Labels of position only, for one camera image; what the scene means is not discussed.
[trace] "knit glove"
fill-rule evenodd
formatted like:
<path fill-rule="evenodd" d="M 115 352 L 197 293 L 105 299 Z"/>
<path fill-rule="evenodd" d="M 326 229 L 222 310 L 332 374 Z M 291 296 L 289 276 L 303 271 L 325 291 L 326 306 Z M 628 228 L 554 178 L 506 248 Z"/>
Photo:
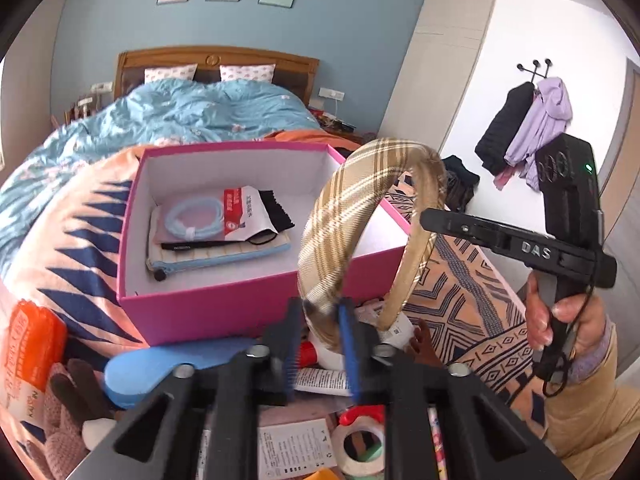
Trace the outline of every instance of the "knit glove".
<path fill-rule="evenodd" d="M 91 366 L 79 359 L 69 360 L 66 369 L 54 364 L 45 392 L 44 454 L 31 442 L 27 451 L 47 478 L 65 480 L 89 453 L 82 426 L 102 418 L 113 419 L 113 413 Z"/>

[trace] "pink box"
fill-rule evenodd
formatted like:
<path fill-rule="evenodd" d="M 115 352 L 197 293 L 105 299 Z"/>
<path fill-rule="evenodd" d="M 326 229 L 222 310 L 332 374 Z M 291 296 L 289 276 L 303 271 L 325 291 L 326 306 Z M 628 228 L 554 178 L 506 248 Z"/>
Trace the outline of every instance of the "pink box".
<path fill-rule="evenodd" d="M 298 294 L 300 238 L 316 198 L 344 161 L 330 146 L 298 142 L 218 142 L 146 150 L 133 183 L 120 247 L 118 300 L 149 345 L 259 335 Z M 186 270 L 156 282 L 146 268 L 152 209 L 169 195 L 210 186 L 273 189 L 294 224 L 291 248 L 254 260 Z M 376 209 L 345 276 L 357 301 L 386 294 L 409 224 L 391 204 Z"/>

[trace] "wall hook rack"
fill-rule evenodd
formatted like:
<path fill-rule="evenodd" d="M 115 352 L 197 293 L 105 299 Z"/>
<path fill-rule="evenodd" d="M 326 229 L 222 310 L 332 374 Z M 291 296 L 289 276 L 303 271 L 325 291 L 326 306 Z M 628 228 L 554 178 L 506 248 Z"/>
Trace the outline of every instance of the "wall hook rack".
<path fill-rule="evenodd" d="M 543 77 L 544 79 L 546 79 L 546 76 L 549 74 L 549 68 L 553 65 L 553 63 L 551 62 L 551 60 L 549 58 L 546 58 L 545 59 L 545 64 L 546 64 L 546 70 L 545 70 L 545 74 L 544 75 L 542 75 L 542 73 L 538 73 L 538 69 L 540 68 L 540 62 L 537 59 L 533 60 L 533 66 L 534 66 L 533 70 L 529 70 L 528 68 L 524 68 L 522 63 L 518 63 L 516 65 L 516 68 L 518 70 L 520 70 L 521 72 L 529 72 L 530 74 L 533 74 L 531 76 L 531 82 L 533 83 L 533 79 L 537 75 L 539 75 L 540 77 Z"/>

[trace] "handheld device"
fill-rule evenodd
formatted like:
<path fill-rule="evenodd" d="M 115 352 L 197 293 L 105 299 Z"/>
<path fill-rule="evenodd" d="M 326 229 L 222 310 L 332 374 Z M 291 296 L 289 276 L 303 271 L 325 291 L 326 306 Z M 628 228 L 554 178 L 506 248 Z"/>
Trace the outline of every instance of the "handheld device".
<path fill-rule="evenodd" d="M 602 250 L 603 215 L 591 145 L 561 134 L 538 150 L 536 165 L 549 235 L 436 209 L 423 211 L 420 224 L 523 262 L 537 273 L 540 297 L 549 308 L 583 292 L 588 301 L 594 287 L 614 286 L 617 270 L 615 258 Z M 534 374 L 545 383 L 561 384 L 575 343 L 574 324 L 551 316 L 551 328 L 551 345 L 534 353 Z"/>

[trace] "bed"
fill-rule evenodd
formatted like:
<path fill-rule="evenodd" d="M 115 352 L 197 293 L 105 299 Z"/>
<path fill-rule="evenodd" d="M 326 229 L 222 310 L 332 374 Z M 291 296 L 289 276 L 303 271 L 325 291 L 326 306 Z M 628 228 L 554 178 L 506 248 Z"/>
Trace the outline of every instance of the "bed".
<path fill-rule="evenodd" d="M 195 83 L 141 86 L 144 68 L 194 62 Z M 219 80 L 220 64 L 273 62 L 275 85 L 210 84 Z M 115 294 L 124 208 L 144 147 L 319 130 L 305 108 L 317 66 L 315 59 L 235 47 L 124 52 L 115 79 L 119 99 L 94 118 L 57 130 L 12 174 L 0 190 L 0 270 L 14 294 L 50 308 L 65 321 L 65 359 L 82 358 L 100 373 L 110 356 L 146 345 Z M 233 114 L 222 120 L 209 113 L 212 100 L 218 106 L 245 95 L 254 103 L 243 101 L 242 108 L 257 107 L 259 120 L 247 116 L 240 121 Z M 407 218 L 414 200 L 411 177 L 400 178 L 386 198 Z M 438 237 L 404 311 L 413 322 L 427 321 L 444 362 L 469 364 L 506 399 L 530 374 L 522 309 L 479 248 Z M 542 399 L 540 384 L 533 381 L 516 402 L 538 433 L 544 425 Z M 41 448 L 43 436 L 4 410 L 0 424 L 30 475 L 42 480 L 25 444 Z"/>

